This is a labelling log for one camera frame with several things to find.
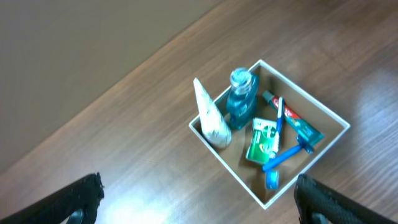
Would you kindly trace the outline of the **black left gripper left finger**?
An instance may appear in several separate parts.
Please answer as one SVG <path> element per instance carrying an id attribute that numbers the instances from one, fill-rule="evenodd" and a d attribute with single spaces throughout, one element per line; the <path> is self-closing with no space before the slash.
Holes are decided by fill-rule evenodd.
<path id="1" fill-rule="evenodd" d="M 100 174 L 88 174 L 38 202 L 1 219 L 3 224 L 89 223 L 94 224 L 104 185 Z"/>

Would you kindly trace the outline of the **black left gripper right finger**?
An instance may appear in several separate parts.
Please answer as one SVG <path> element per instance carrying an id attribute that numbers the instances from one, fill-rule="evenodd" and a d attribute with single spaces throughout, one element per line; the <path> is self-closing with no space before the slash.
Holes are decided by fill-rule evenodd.
<path id="1" fill-rule="evenodd" d="M 307 174 L 300 174 L 294 189 L 299 223 L 395 222 L 329 188 Z"/>

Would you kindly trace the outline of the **blue disposable razor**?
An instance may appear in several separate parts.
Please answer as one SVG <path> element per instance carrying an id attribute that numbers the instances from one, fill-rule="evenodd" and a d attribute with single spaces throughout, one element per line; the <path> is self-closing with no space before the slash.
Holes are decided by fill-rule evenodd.
<path id="1" fill-rule="evenodd" d="M 311 144 L 307 140 L 305 140 L 301 135 L 298 135 L 296 137 L 296 140 L 298 142 L 296 146 L 283 152 L 279 156 L 276 156 L 274 159 L 269 160 L 267 164 L 264 164 L 262 166 L 262 171 L 267 172 L 273 169 L 274 167 L 278 166 L 280 163 L 286 161 L 288 158 L 294 156 L 302 149 L 304 149 L 308 154 L 311 154 L 313 152 L 313 147 L 311 146 Z"/>

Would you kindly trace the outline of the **green white toothpaste tube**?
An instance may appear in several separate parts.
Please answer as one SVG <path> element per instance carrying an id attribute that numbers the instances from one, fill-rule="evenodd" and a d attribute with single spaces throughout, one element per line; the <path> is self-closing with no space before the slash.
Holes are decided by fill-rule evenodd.
<path id="1" fill-rule="evenodd" d="M 279 96 L 273 95 L 270 91 L 266 90 L 262 94 L 262 97 L 269 105 L 271 105 L 273 109 L 276 111 L 279 110 Z M 290 109 L 286 105 L 285 100 L 283 100 L 283 102 L 283 115 L 285 121 L 311 146 L 315 146 L 318 142 L 320 142 L 323 139 L 323 134 L 307 123 L 296 112 Z"/>

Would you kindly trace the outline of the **green soap packet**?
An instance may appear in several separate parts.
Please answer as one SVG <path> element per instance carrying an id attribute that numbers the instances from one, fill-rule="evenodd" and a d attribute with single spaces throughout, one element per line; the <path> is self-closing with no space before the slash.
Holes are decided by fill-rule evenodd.
<path id="1" fill-rule="evenodd" d="M 274 139 L 277 123 L 272 120 L 254 118 L 252 139 L 246 151 L 246 159 L 256 164 L 266 164 L 274 153 Z"/>

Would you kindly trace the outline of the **blue white toothbrush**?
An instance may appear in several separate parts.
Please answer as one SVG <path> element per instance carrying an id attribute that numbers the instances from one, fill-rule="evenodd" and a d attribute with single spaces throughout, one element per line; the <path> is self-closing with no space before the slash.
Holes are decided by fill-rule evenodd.
<path id="1" fill-rule="evenodd" d="M 276 159 L 277 153 L 279 151 L 280 145 L 280 135 L 282 132 L 282 122 L 284 115 L 284 99 L 283 97 L 279 97 L 278 100 L 278 110 L 277 110 L 277 121 L 275 128 L 275 137 L 274 137 L 274 148 L 270 154 L 269 162 L 267 163 L 268 168 L 266 169 L 266 187 L 267 189 L 275 190 L 279 186 L 279 173 L 277 171 L 272 170 L 274 165 L 274 160 Z"/>

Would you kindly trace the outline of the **white leaf-print tube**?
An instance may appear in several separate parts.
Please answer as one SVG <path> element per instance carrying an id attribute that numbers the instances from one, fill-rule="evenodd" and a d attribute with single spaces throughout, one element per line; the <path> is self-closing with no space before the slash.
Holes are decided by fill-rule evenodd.
<path id="1" fill-rule="evenodd" d="M 198 78 L 193 80 L 200 116 L 201 131 L 214 147 L 224 148 L 231 142 L 232 132 L 208 92 Z"/>

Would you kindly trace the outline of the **blue mouthwash bottle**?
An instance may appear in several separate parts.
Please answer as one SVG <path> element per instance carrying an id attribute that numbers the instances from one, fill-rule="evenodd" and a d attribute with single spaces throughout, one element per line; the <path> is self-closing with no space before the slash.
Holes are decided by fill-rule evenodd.
<path id="1" fill-rule="evenodd" d="M 242 129 L 256 113 L 259 77 L 246 68 L 236 68 L 229 80 L 231 90 L 226 102 L 229 123 L 233 129 Z"/>

